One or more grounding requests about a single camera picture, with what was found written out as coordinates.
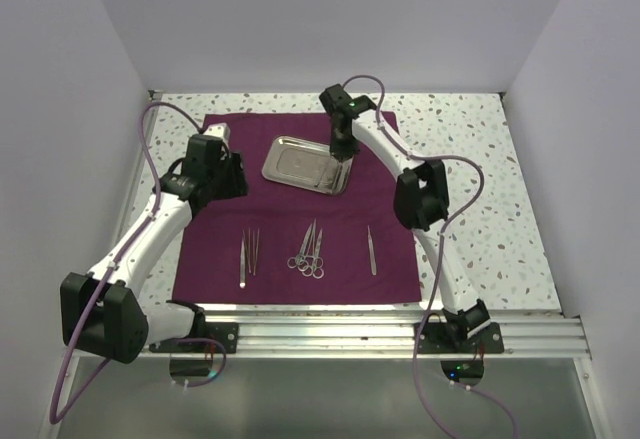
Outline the steel instrument tray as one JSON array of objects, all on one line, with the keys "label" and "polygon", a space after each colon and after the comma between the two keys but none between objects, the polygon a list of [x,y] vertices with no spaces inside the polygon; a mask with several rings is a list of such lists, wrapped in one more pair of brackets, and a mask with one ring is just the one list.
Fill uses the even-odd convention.
[{"label": "steel instrument tray", "polygon": [[349,180],[353,159],[334,158],[326,144],[281,135],[267,153],[261,173],[269,181],[336,196]]}]

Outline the steel forceps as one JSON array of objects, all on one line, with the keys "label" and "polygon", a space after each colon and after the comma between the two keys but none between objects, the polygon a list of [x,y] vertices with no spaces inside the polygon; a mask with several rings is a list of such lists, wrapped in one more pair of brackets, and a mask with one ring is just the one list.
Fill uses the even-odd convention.
[{"label": "steel forceps", "polygon": [[243,235],[240,246],[240,255],[239,255],[239,287],[240,289],[245,289],[246,287],[246,274],[247,274],[247,250],[246,250],[246,238]]}]

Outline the thin pink-tipped tweezers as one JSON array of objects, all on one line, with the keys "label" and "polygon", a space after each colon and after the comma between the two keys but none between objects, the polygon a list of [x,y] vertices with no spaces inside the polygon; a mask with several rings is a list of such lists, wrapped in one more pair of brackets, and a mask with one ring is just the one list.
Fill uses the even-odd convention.
[{"label": "thin pink-tipped tweezers", "polygon": [[252,243],[251,243],[251,265],[252,265],[251,271],[253,276],[257,275],[259,247],[260,247],[260,229],[256,228],[253,230]]}]

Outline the purple surgical wrap cloth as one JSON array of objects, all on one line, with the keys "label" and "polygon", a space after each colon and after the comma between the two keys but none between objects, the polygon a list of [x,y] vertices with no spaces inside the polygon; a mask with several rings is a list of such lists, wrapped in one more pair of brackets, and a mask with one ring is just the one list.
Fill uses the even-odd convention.
[{"label": "purple surgical wrap cloth", "polygon": [[[261,169],[281,135],[326,143],[328,117],[311,114],[208,114],[226,123],[230,146],[241,153],[248,195],[214,201],[185,229],[172,297],[200,304],[383,305],[421,299],[414,238],[393,212],[396,180],[367,148],[355,156],[346,190],[324,195],[266,180]],[[309,225],[323,229],[324,277],[290,269]],[[371,227],[377,262],[372,276],[367,247]],[[243,231],[260,229],[257,275],[239,287]]]}]

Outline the steel hemostat clamp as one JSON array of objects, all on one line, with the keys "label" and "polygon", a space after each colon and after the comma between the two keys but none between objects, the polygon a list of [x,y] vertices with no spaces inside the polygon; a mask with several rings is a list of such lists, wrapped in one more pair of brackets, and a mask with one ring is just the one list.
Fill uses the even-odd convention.
[{"label": "steel hemostat clamp", "polygon": [[309,225],[305,232],[298,253],[288,259],[287,266],[290,269],[302,269],[307,264],[307,260],[311,257],[311,254],[314,250],[316,239],[316,225],[316,220],[314,220]]}]

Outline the steel surgical scissors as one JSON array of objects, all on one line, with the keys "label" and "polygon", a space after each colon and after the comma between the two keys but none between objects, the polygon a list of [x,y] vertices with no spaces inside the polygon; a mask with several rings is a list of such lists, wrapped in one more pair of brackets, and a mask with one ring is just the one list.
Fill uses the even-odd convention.
[{"label": "steel surgical scissors", "polygon": [[304,277],[312,277],[314,279],[322,279],[324,277],[324,261],[320,256],[322,239],[323,229],[320,229],[313,239],[311,253],[300,268]]}]

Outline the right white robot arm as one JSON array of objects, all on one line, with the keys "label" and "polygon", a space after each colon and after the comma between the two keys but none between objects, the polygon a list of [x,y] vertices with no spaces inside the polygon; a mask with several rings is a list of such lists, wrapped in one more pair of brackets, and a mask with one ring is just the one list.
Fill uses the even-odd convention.
[{"label": "right white robot arm", "polygon": [[454,247],[445,244],[445,228],[456,215],[449,212],[444,157],[424,158],[412,152],[369,97],[351,97],[333,85],[319,96],[331,124],[330,154],[343,162],[364,145],[396,180],[394,214],[427,254],[440,291],[445,338],[451,348],[468,351],[490,324],[480,299]]}]

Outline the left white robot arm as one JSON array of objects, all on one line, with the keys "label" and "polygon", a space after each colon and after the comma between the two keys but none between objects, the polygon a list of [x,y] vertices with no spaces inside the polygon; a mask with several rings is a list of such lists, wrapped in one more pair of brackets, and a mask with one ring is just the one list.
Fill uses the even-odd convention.
[{"label": "left white robot arm", "polygon": [[242,156],[229,149],[227,124],[193,135],[179,173],[168,171],[143,212],[114,248],[87,273],[60,287],[64,344],[129,364],[147,346],[175,341],[185,351],[208,338],[204,313],[185,301],[144,308],[138,296],[173,239],[211,202],[248,193]]}]

